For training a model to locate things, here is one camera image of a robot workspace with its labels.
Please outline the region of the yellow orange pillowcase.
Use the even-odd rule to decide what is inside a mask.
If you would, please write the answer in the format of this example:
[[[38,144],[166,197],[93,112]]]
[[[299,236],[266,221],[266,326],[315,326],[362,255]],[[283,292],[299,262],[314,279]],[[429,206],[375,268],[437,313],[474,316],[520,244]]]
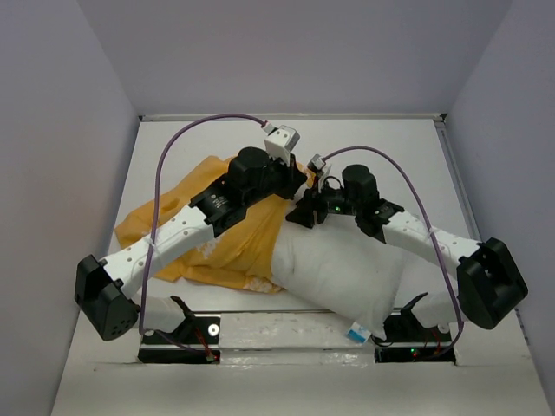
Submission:
[[[227,172],[230,162],[209,156],[173,189],[162,194],[158,224],[169,221],[192,197]],[[278,196],[266,198],[250,208],[239,224],[172,261],[153,276],[172,283],[185,278],[228,289],[278,293],[282,288],[271,280],[271,260],[289,207],[290,202]]]

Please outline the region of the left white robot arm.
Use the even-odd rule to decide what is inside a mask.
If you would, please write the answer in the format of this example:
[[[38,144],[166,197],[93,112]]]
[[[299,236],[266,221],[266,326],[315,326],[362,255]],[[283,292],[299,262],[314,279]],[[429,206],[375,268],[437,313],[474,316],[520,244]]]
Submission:
[[[242,149],[227,173],[193,197],[149,235],[101,260],[89,255],[77,265],[75,302],[104,341],[138,325],[174,342],[192,332],[192,312],[176,297],[146,298],[147,281],[188,251],[219,237],[245,219],[248,209],[277,195],[291,199],[306,176],[291,155],[274,159],[256,147]]]

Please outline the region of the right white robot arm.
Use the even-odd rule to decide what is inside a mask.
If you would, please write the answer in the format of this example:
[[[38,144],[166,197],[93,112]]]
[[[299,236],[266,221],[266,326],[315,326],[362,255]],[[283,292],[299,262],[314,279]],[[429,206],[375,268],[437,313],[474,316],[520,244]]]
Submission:
[[[324,162],[311,161],[308,169],[312,185],[287,215],[288,221],[311,229],[329,215],[351,216],[366,236],[445,268],[457,282],[445,294],[423,293],[402,308],[399,329],[406,338],[418,340],[431,328],[455,322],[491,330],[527,296],[519,268],[499,239],[480,242],[429,229],[423,218],[382,198],[366,166],[344,168],[337,189],[328,183]]]

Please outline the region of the white pillow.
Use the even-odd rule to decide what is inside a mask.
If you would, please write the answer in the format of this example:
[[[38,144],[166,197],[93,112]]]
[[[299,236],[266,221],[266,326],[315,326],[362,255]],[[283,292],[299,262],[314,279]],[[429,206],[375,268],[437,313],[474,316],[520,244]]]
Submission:
[[[363,234],[348,216],[305,228],[284,221],[271,259],[271,281],[385,337],[408,257]]]

